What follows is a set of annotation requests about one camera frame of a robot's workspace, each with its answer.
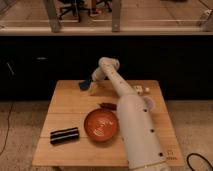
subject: black cable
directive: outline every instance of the black cable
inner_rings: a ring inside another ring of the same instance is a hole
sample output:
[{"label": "black cable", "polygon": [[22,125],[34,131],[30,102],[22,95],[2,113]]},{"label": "black cable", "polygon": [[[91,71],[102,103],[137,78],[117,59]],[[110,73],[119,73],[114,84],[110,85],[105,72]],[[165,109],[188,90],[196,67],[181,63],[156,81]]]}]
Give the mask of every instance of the black cable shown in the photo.
[{"label": "black cable", "polygon": [[187,165],[189,166],[189,168],[190,168],[192,171],[196,171],[196,170],[195,170],[195,169],[191,166],[191,164],[190,164],[189,159],[190,159],[191,156],[198,156],[198,157],[200,157],[202,160],[204,160],[204,161],[207,163],[207,165],[209,166],[209,168],[211,168],[211,171],[213,171],[213,166],[211,165],[211,163],[210,163],[204,156],[202,156],[201,154],[198,154],[198,153],[191,153],[191,154],[189,154],[189,155],[187,156],[186,162],[187,162]]},{"label": "black cable", "polygon": [[3,154],[5,147],[7,145],[7,138],[8,138],[8,134],[9,134],[9,130],[10,130],[10,116],[11,116],[12,110],[13,110],[13,102],[12,102],[12,105],[10,107],[9,114],[7,116],[7,133],[6,133],[6,136],[5,136],[3,148],[0,152],[0,156]]}]

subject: wooden tabletop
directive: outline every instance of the wooden tabletop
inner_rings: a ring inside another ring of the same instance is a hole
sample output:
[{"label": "wooden tabletop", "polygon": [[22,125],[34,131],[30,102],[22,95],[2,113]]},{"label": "wooden tabletop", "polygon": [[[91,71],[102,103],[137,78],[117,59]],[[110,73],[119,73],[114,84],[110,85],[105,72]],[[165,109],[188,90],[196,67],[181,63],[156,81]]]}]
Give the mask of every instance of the wooden tabletop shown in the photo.
[{"label": "wooden tabletop", "polygon": [[[80,91],[79,80],[58,81],[33,159],[35,166],[128,166],[120,133],[105,143],[94,143],[86,135],[86,115],[102,102],[117,103],[118,96],[109,81],[93,84],[92,90]],[[130,85],[149,87],[146,94],[155,102],[151,111],[157,135],[168,164],[182,166],[182,154],[157,81],[132,80]],[[78,127],[80,139],[53,146],[50,132]]]}]

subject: chair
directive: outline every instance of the chair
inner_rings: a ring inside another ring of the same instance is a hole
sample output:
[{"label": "chair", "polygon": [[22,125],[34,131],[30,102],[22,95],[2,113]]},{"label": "chair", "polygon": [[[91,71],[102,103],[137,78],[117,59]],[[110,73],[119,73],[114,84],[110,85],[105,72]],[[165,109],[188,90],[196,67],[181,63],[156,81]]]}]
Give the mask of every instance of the chair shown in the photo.
[{"label": "chair", "polygon": [[100,1],[98,1],[96,4],[98,5],[98,4],[100,4],[100,3],[104,3],[105,6],[107,6],[108,11],[109,11],[109,12],[112,12],[112,8],[110,7],[109,2],[112,2],[112,0],[100,0]]},{"label": "chair", "polygon": [[87,10],[89,13],[89,9],[84,7],[84,1],[83,0],[58,0],[62,2],[63,4],[69,4],[68,6],[64,6],[59,8],[60,15],[59,20],[62,20],[62,17],[67,14],[68,12],[72,11],[73,16],[77,16],[78,22],[81,21],[81,17],[79,15],[80,10]]}]

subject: floor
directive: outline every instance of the floor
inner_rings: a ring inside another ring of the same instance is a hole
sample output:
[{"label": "floor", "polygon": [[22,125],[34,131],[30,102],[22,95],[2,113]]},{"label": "floor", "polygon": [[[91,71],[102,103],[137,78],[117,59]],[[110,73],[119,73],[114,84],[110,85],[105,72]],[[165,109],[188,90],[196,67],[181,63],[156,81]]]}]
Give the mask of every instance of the floor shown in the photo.
[{"label": "floor", "polygon": [[[213,161],[213,101],[166,101],[177,140],[184,159],[196,152]],[[0,156],[1,171],[53,171],[51,167],[31,165],[37,141],[45,120],[49,101],[0,102],[0,151],[10,128],[6,148]],[[192,161],[196,171],[204,171],[198,159]],[[113,168],[62,168],[64,171],[127,171]],[[184,167],[173,167],[172,171],[189,171]]]},{"label": "floor", "polygon": [[[57,13],[62,6],[54,0]],[[111,27],[112,13],[103,5],[102,14],[89,17],[81,11],[82,21],[68,13],[61,24],[70,26]],[[140,26],[196,26],[203,12],[213,8],[212,0],[122,0],[121,27]],[[49,26],[43,0],[18,0],[15,5],[0,14],[1,27],[46,27]]]}]

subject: wooden bowl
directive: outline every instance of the wooden bowl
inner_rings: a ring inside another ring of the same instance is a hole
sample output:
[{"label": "wooden bowl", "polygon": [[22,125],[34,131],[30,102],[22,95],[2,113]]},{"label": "wooden bowl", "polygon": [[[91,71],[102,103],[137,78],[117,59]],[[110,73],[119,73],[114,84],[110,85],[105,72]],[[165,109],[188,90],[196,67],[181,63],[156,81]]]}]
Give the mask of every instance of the wooden bowl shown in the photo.
[{"label": "wooden bowl", "polygon": [[118,132],[118,119],[110,110],[95,109],[85,118],[84,129],[92,140],[107,141]]}]

